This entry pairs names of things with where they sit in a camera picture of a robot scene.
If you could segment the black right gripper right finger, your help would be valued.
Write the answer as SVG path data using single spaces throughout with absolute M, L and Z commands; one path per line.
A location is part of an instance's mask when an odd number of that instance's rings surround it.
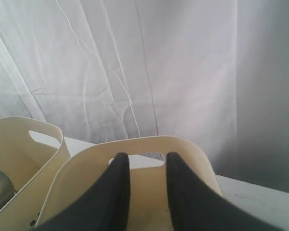
M 166 157 L 171 221 L 176 231 L 251 231 L 251 217 L 208 187 L 176 152 Z

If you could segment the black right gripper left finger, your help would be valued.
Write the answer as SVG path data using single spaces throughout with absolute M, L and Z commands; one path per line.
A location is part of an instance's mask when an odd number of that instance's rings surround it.
M 80 198 L 37 231 L 125 231 L 130 209 L 130 166 L 118 153 Z

